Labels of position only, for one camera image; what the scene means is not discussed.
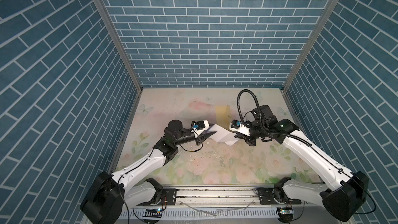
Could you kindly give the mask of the white letter blue border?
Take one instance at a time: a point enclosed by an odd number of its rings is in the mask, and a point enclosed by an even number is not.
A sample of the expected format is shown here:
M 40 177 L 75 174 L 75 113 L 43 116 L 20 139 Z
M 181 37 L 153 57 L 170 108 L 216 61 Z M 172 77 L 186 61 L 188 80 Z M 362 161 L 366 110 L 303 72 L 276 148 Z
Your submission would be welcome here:
M 229 130 L 214 124 L 211 128 L 209 128 L 209 132 L 215 132 L 210 138 L 217 143 L 225 143 L 229 146 L 234 145 L 238 142 L 238 139 L 235 138 L 235 133 L 230 132 Z

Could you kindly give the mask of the yellow envelope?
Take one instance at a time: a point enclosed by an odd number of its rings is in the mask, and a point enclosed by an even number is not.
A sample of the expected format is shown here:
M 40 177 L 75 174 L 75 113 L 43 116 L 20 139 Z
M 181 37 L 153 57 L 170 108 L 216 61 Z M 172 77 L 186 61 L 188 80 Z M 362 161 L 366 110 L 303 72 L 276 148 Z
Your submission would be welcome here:
M 228 130 L 233 120 L 230 105 L 216 105 L 215 114 L 216 124 Z

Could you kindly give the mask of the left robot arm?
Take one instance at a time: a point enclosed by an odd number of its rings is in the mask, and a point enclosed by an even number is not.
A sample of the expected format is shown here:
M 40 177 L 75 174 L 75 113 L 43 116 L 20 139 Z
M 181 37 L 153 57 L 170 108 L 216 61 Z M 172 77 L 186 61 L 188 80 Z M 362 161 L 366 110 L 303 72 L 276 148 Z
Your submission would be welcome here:
M 93 181 L 80 210 L 93 224 L 113 224 L 122 214 L 142 203 L 158 203 L 163 187 L 147 176 L 169 163 L 178 154 L 178 146 L 194 142 L 201 146 L 216 132 L 207 120 L 194 121 L 186 129 L 172 120 L 152 150 L 135 163 L 111 174 L 100 173 Z

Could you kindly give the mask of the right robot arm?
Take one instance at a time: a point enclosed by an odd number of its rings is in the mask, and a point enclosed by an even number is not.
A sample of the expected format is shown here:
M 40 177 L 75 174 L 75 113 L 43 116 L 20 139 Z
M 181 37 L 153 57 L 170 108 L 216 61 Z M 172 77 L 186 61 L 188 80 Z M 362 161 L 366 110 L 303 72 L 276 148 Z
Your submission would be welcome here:
M 233 120 L 230 130 L 236 138 L 255 146 L 257 139 L 264 142 L 276 140 L 301 158 L 322 179 L 319 184 L 299 182 L 286 176 L 274 184 L 276 202 L 303 200 L 324 207 L 334 218 L 347 222 L 366 202 L 368 177 L 353 172 L 335 161 L 317 147 L 289 119 L 277 120 L 267 105 L 253 109 L 254 121 Z

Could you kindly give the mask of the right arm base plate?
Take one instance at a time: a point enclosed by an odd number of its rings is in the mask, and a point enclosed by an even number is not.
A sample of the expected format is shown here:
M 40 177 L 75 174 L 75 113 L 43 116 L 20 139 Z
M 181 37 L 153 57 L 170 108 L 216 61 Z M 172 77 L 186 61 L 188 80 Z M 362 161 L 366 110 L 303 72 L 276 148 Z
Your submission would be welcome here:
M 302 204 L 301 200 L 289 199 L 284 193 L 273 187 L 258 187 L 255 189 L 255 193 L 259 197 L 261 205 Z

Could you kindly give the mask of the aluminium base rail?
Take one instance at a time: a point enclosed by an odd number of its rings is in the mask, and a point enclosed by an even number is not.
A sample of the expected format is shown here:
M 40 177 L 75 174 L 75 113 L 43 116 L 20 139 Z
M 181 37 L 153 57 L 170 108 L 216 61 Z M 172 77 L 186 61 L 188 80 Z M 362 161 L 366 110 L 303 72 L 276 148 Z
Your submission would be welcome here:
M 134 186 L 123 195 L 129 208 L 173 208 L 173 207 L 257 207 L 257 206 L 299 206 L 301 204 L 272 204 L 261 205 L 259 197 L 255 193 L 258 187 L 271 188 L 272 184 L 248 184 L 248 185 L 193 185 L 193 186 L 163 186 L 163 188 L 176 188 L 177 198 L 175 205 L 167 205 L 166 198 L 161 205 L 140 205 L 152 199 L 157 191 L 152 184 L 142 183 Z

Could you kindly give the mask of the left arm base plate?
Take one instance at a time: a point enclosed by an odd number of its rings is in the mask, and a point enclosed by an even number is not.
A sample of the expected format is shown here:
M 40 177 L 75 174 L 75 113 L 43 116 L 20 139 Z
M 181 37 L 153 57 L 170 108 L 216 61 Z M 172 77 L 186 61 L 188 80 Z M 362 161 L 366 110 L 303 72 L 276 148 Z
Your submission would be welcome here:
M 162 200 L 166 198 L 167 205 L 175 205 L 177 198 L 177 189 L 176 188 L 163 188 L 162 190 L 157 190 L 152 197 L 151 200 L 147 202 L 143 202 L 140 205 L 148 206 L 148 205 L 161 205 Z

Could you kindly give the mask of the left corner aluminium post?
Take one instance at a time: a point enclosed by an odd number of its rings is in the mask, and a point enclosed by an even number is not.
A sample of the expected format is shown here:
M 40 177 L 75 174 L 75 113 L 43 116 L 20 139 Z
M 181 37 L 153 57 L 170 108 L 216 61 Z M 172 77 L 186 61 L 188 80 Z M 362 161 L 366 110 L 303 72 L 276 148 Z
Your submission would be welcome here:
M 123 47 L 121 39 L 117 33 L 117 30 L 112 22 L 112 19 L 107 11 L 107 8 L 106 8 L 103 0 L 92 0 L 92 1 L 101 17 L 106 29 L 109 32 L 109 35 L 114 43 L 114 46 L 116 47 L 118 54 L 120 55 L 120 58 L 121 58 L 123 64 L 125 65 L 128 73 L 130 75 L 130 78 L 132 79 L 134 86 L 137 89 L 138 94 L 142 93 L 143 88 L 134 72 L 134 69 L 132 68 L 131 61 L 125 51 L 125 48 Z

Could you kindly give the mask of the corner aluminium post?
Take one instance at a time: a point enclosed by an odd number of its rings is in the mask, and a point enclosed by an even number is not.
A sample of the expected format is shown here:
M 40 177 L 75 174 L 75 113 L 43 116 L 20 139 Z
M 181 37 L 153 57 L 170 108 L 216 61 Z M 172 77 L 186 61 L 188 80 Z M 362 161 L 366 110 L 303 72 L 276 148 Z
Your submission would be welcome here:
M 316 22 L 316 25 L 314 29 L 312 30 L 311 34 L 308 37 L 307 42 L 303 46 L 303 49 L 300 53 L 300 55 L 297 57 L 297 60 L 292 67 L 291 72 L 289 73 L 287 80 L 284 82 L 283 87 L 282 87 L 282 92 L 284 94 L 287 93 L 288 89 L 290 88 L 291 84 L 293 83 L 293 80 L 295 76 L 298 74 L 301 66 L 305 62 L 309 52 L 313 48 L 317 38 L 319 37 L 321 31 L 323 30 L 324 26 L 326 25 L 329 17 L 331 16 L 334 8 L 338 4 L 339 0 L 328 0 L 328 2 L 325 5 L 325 8 L 320 15 L 319 19 Z
M 101 17 L 106 29 L 109 32 L 109 35 L 114 43 L 114 46 L 116 47 L 118 54 L 120 55 L 120 58 L 121 58 L 123 64 L 125 65 L 128 73 L 130 75 L 130 78 L 132 79 L 134 86 L 137 89 L 138 94 L 142 93 L 143 88 L 134 72 L 134 69 L 132 68 L 131 61 L 125 51 L 125 48 L 123 47 L 121 39 L 117 33 L 117 30 L 112 22 L 112 19 L 107 11 L 107 8 L 106 8 L 103 0 L 92 0 L 92 1 Z

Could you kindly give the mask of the right corner aluminium post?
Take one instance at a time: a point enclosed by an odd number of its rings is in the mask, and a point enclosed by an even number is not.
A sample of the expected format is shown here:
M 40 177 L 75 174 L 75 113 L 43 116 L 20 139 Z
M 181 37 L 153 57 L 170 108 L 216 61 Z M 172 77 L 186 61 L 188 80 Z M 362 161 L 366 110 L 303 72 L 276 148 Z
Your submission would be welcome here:
M 291 84 L 293 83 L 293 80 L 295 76 L 298 74 L 301 66 L 305 62 L 309 52 L 313 48 L 317 38 L 319 37 L 321 31 L 323 30 L 324 26 L 326 25 L 329 17 L 331 16 L 334 8 L 338 4 L 339 0 L 328 0 L 328 2 L 325 5 L 325 8 L 320 15 L 319 19 L 316 22 L 316 25 L 314 29 L 312 30 L 311 34 L 308 37 L 307 42 L 303 46 L 303 49 L 300 53 L 300 55 L 297 57 L 297 60 L 292 67 L 291 72 L 289 73 L 287 80 L 284 82 L 283 87 L 282 87 L 282 92 L 284 94 L 287 93 L 288 89 L 290 88 Z

